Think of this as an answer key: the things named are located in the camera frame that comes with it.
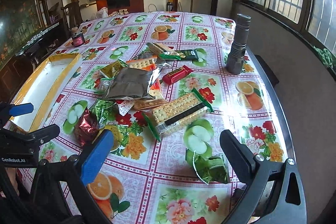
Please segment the floral fruit tablecloth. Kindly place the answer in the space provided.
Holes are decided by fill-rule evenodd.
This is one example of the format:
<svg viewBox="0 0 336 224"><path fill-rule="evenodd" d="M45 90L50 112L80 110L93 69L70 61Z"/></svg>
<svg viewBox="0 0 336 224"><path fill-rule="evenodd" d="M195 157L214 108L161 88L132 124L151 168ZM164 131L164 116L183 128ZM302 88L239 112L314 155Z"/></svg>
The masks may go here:
<svg viewBox="0 0 336 224"><path fill-rule="evenodd" d="M155 12L95 20L81 25L89 43L63 44L43 61L15 97L34 112L22 129L55 122L60 135L42 145L42 170L62 165L80 149L75 128L85 109L116 136L94 182L79 195L90 223L245 223L259 194L274 182L258 223L285 221L283 131L266 82L249 53L241 72L228 69L236 39L251 25L190 13ZM160 50L195 50L196 61L164 67L151 100L136 100L122 114L113 99L123 86L100 86L102 71L151 72Z"/></svg>

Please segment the white plastic bag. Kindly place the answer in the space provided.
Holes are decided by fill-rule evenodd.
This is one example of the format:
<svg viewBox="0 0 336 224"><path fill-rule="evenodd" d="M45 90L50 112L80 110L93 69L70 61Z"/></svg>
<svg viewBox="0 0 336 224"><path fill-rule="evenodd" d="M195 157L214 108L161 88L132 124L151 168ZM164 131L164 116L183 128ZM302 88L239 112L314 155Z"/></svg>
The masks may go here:
<svg viewBox="0 0 336 224"><path fill-rule="evenodd" d="M96 20L96 19L102 19L102 18L107 18L108 15L108 8L107 7L103 7L100 10L98 10L97 12L93 13L91 16L92 20Z"/></svg>

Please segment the cracker pack at back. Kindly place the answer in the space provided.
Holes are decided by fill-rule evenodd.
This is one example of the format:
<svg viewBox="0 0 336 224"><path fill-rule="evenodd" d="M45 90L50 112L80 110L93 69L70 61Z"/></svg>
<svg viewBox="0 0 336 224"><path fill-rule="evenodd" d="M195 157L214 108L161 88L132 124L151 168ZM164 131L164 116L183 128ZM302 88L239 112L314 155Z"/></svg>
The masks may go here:
<svg viewBox="0 0 336 224"><path fill-rule="evenodd" d="M180 54L177 51L169 48L168 46L165 46L162 43L148 42L146 45L149 48L149 50L157 56L167 56L167 57L169 56L171 58L180 58Z"/></svg>

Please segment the red snack bar wrapper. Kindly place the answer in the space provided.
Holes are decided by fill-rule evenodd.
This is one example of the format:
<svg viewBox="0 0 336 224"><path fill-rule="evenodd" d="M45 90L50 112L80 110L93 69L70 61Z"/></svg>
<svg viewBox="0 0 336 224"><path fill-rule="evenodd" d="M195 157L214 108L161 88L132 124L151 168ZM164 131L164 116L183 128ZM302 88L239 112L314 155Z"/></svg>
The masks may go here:
<svg viewBox="0 0 336 224"><path fill-rule="evenodd" d="M193 70L187 67L186 65L183 65L182 67L175 69L174 71L169 72L168 74L164 75L162 77L162 80L164 83L171 85L173 83L178 82L179 80L185 78L190 73L192 73Z"/></svg>

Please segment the large cracker pack green ends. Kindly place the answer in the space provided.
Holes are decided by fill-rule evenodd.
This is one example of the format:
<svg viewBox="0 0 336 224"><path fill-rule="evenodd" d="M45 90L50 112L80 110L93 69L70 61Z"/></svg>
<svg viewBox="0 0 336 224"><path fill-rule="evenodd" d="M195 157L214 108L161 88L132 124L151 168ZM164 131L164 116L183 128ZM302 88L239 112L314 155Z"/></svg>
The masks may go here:
<svg viewBox="0 0 336 224"><path fill-rule="evenodd" d="M196 89L142 114L154 138L160 142L214 110Z"/></svg>

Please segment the dark green snack bar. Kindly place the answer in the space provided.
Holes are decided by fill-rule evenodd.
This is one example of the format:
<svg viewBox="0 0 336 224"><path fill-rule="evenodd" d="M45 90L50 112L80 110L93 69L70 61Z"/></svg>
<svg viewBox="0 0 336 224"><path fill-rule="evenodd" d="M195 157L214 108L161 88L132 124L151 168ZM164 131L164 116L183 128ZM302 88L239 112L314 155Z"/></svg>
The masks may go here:
<svg viewBox="0 0 336 224"><path fill-rule="evenodd" d="M160 53L159 57L163 60L198 61L196 50L165 51L164 53Z"/></svg>

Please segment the white box with yellow rim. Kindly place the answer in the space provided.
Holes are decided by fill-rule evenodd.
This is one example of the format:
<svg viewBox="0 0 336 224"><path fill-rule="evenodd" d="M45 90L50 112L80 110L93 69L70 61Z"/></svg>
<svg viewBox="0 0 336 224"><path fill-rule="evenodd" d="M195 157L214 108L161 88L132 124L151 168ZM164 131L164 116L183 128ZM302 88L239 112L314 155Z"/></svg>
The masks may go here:
<svg viewBox="0 0 336 224"><path fill-rule="evenodd" d="M13 103L31 103L34 110L29 114L11 118L22 132L42 128L52 106L73 74L82 64L80 53L62 53L45 59L33 71L14 97Z"/></svg>

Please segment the floral wall painting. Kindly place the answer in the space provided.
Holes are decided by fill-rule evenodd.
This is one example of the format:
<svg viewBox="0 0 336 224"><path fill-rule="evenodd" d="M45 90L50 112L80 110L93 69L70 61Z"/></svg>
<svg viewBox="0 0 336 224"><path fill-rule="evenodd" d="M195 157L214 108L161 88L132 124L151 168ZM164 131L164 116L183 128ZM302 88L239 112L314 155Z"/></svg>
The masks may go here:
<svg viewBox="0 0 336 224"><path fill-rule="evenodd" d="M41 29L35 0L1 0L1 67Z"/></svg>

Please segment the small dark jar pink label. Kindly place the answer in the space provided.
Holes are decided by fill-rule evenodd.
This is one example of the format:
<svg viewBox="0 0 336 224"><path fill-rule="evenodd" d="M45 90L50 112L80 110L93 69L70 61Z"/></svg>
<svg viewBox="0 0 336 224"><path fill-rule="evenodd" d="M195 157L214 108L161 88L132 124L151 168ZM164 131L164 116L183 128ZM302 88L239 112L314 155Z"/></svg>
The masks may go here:
<svg viewBox="0 0 336 224"><path fill-rule="evenodd" d="M82 46L85 43L84 35L82 32L76 32L75 34L72 35L72 45L74 47L79 47Z"/></svg>

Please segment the silver foil snack bag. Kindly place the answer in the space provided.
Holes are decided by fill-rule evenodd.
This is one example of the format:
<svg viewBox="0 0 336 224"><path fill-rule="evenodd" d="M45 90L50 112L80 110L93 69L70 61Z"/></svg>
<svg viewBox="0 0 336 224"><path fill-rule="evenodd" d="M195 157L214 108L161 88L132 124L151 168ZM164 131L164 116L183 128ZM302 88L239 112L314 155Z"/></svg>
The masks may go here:
<svg viewBox="0 0 336 224"><path fill-rule="evenodd" d="M161 68L153 71L125 67L120 70L103 95L103 100L153 100L150 88L159 78Z"/></svg>

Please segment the dark wooden chair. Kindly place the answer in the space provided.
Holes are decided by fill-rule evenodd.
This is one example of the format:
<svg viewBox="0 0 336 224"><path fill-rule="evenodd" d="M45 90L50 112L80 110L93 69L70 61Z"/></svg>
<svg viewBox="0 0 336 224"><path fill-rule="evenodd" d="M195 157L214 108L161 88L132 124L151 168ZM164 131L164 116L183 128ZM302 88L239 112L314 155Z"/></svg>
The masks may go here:
<svg viewBox="0 0 336 224"><path fill-rule="evenodd" d="M64 18L66 19L68 16L68 27L74 28L78 27L80 24L83 23L83 19L81 17L80 12L80 6L79 1L77 2L71 2L64 7L60 7L60 10L62 10Z"/></svg>

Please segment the dark wooden sideboard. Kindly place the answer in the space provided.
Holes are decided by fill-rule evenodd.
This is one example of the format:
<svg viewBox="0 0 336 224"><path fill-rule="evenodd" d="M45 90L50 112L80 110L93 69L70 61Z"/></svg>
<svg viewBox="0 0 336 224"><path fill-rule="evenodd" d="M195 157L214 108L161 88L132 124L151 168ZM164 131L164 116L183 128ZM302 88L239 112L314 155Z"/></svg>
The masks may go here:
<svg viewBox="0 0 336 224"><path fill-rule="evenodd" d="M62 20L37 34L1 66L1 101L10 102L28 77L68 39Z"/></svg>

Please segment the dark red foil snack bag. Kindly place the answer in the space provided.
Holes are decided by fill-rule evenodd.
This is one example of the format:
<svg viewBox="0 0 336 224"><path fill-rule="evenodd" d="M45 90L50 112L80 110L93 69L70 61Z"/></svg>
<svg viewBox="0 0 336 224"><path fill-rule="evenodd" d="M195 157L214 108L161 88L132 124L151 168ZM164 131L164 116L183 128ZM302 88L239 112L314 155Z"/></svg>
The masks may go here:
<svg viewBox="0 0 336 224"><path fill-rule="evenodd" d="M74 129L74 133L80 147L83 147L88 143L92 143L98 135L98 132L99 125L97 117L95 114L91 113L88 108L86 108Z"/></svg>

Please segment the orange cracker pack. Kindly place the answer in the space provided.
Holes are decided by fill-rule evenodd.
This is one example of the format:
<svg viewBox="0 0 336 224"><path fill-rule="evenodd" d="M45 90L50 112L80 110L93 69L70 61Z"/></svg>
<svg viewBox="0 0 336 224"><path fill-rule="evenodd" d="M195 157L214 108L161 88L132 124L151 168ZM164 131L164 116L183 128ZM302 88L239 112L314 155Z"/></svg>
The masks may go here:
<svg viewBox="0 0 336 224"><path fill-rule="evenodd" d="M157 67L155 65L156 61L157 61L157 57L154 56L154 57L139 59L139 60L129 60L126 63L131 68L142 69L145 71L153 71ZM159 83L159 79L156 79L155 83L151 85L149 94L153 96L154 99L136 100L133 105L134 110L151 109L151 108L167 103L167 100L163 98L163 95L161 93L161 84Z"/></svg>

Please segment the olive green snack packet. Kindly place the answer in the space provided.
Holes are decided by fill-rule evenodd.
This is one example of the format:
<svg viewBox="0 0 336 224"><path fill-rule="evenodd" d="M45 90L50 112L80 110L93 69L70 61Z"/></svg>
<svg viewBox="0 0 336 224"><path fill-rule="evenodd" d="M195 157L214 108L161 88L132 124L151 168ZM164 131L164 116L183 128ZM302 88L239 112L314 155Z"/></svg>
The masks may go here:
<svg viewBox="0 0 336 224"><path fill-rule="evenodd" d="M124 61L118 59L115 62L101 68L99 72L105 78L113 79L116 77L116 75L118 75L118 73L120 72L122 68L126 68L126 67L127 67L127 64Z"/></svg>

